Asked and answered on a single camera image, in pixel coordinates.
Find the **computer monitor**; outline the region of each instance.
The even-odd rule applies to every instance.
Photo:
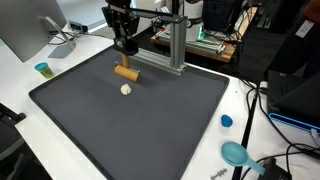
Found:
[[[54,35],[50,31],[59,31],[57,27],[66,24],[55,0],[2,0],[0,4],[0,38],[22,62],[32,58],[52,40]],[[65,57],[74,49],[67,46],[70,45],[57,48],[49,57]]]

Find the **blue object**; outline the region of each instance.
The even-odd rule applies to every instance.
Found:
[[[254,162],[248,155],[246,149],[235,142],[226,142],[221,147],[222,158],[230,165],[240,167],[249,166],[251,169],[263,175],[265,168]]]
[[[221,116],[221,124],[224,127],[230,127],[233,123],[233,120],[228,115]]]
[[[48,63],[40,63],[40,64],[37,64],[34,68],[38,71],[41,71],[47,67],[48,67]]]
[[[302,121],[292,119],[290,117],[283,116],[283,115],[280,115],[277,113],[270,113],[269,118],[271,120],[278,121],[278,122],[281,122],[281,123],[284,123],[284,124],[287,124],[287,125],[290,125],[295,128],[302,129],[302,130],[305,130],[308,132],[311,132],[311,129],[316,129],[317,131],[320,131],[320,127],[313,126],[311,124],[304,123]]]

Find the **white cable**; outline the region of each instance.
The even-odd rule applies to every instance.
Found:
[[[317,145],[320,147],[320,137],[318,136],[318,132],[316,129],[311,129],[311,136],[313,140],[317,143]]]

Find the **blue spoon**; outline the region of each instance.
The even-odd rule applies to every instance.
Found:
[[[235,142],[226,142],[221,147],[222,158],[230,165],[240,167],[249,166],[251,169],[263,175],[265,169],[254,162],[248,155],[246,149]]]

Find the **small white object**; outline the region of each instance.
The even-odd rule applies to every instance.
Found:
[[[311,129],[311,136],[313,140],[317,143],[317,145],[320,147],[320,137],[316,129]]]
[[[128,84],[124,84],[123,86],[121,86],[120,90],[121,93],[126,96],[131,93],[132,88]]]
[[[164,13],[170,13],[170,11],[169,11],[167,6],[162,7],[161,11],[164,12]]]
[[[313,22],[305,20],[300,29],[296,32],[296,35],[301,38],[304,38],[304,36],[308,34],[313,25]]]

